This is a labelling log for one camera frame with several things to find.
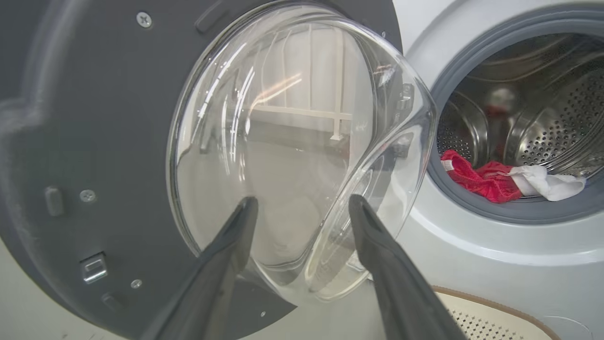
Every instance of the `white cloth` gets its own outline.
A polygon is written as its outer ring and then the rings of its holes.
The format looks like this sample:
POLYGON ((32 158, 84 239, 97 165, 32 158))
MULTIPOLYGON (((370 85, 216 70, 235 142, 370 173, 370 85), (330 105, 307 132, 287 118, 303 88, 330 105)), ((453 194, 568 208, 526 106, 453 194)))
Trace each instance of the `white cloth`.
POLYGON ((559 201, 575 196, 585 187, 584 177, 548 175, 541 165, 517 166, 510 170, 518 189, 524 196, 540 195, 548 201, 559 201))

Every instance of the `perforated panel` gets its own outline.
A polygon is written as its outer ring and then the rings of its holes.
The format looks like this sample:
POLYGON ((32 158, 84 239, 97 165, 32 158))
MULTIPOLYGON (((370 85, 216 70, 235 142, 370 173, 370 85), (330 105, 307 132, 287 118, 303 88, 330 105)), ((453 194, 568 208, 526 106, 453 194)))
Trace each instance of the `perforated panel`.
MULTIPOLYGON (((576 152, 575 146, 585 137, 589 139, 586 142, 595 142, 592 140, 595 136, 588 134, 602 118, 602 110, 604 71, 597 70, 563 88, 543 109, 523 135, 515 163, 538 165, 566 152, 576 152)), ((569 162, 576 162, 576 159, 571 157, 569 162)))
POLYGON ((509 327, 464 311, 449 309, 448 311, 468 340, 524 340, 524 335, 509 327))
POLYGON ((460 117, 457 107, 448 102, 440 118, 436 134, 436 147, 442 155, 455 150, 470 163, 474 162, 474 141, 466 122, 460 117))
POLYGON ((437 296, 468 340, 559 340, 529 315, 476 296, 451 293, 437 292, 437 296))

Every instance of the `washing machine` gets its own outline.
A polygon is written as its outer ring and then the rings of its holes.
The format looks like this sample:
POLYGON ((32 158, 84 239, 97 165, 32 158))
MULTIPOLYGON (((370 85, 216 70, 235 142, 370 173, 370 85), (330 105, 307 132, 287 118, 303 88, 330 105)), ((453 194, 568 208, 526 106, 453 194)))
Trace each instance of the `washing machine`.
MULTIPOLYGON (((597 3, 10 6, 6 338, 138 337, 249 194, 269 207, 259 217, 269 227, 257 227, 225 337, 383 337, 368 272, 339 228, 350 193, 368 198, 433 286, 526 313, 562 339, 604 337, 599 109, 583 116, 585 136, 570 122, 538 131, 575 141, 558 157, 525 140, 561 89, 580 100, 569 84, 599 86, 597 3), (491 106, 510 129, 526 123, 524 149, 480 143, 468 112, 496 135, 491 106), (588 186, 560 202, 492 204, 450 180, 445 148, 477 166, 541 153, 535 163, 588 186)), ((597 90, 582 91, 599 105, 597 90)))
POLYGON ((527 312, 562 339, 603 338, 598 310, 604 296, 595 284, 603 266, 601 133, 592 123, 602 104, 601 3, 433 1, 395 7, 405 57, 441 113, 428 176, 398 238, 403 248, 433 285, 527 312), (508 114, 497 118, 493 109, 508 114), (549 119, 544 110, 552 113, 549 119), (515 114, 530 123, 517 124, 515 114), (481 128, 483 123, 489 127, 481 128), (504 140, 497 137, 502 126, 504 140), (594 139, 583 140, 589 145, 583 151, 567 148, 580 145, 577 136, 588 131, 594 139), (482 157, 518 166, 540 163, 587 176, 588 184, 558 202, 492 204, 447 176, 439 162, 447 149, 475 167, 484 164, 482 157), (560 153, 567 149, 571 154, 560 153), (569 155, 565 164, 555 160, 569 155))

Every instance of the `washing machine door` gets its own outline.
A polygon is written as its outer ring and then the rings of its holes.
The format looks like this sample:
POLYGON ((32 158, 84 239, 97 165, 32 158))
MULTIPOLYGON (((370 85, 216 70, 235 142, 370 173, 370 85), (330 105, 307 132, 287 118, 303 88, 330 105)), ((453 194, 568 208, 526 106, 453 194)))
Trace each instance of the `washing machine door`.
POLYGON ((433 109, 400 53, 363 26, 315 5, 252 11, 200 57, 176 108, 168 186, 181 233, 199 252, 256 197, 254 270, 296 305, 338 299, 368 275, 347 200, 363 195, 398 234, 433 109))
POLYGON ((182 22, 151 6, 123 29, 115 7, 52 2, 0 105, 2 239, 55 301, 129 338, 247 196, 233 301, 274 311, 250 323, 348 295, 368 277, 348 199, 396 236, 425 173, 434 104, 382 34, 325 5, 248 4, 191 57, 222 6, 182 22))

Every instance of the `beige mat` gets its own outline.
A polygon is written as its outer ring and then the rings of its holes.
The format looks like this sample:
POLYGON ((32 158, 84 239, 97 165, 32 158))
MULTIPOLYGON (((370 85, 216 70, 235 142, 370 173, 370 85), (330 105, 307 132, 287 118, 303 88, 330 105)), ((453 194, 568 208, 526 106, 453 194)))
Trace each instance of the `beige mat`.
POLYGON ((541 321, 473 295, 433 287, 468 340, 560 340, 541 321))

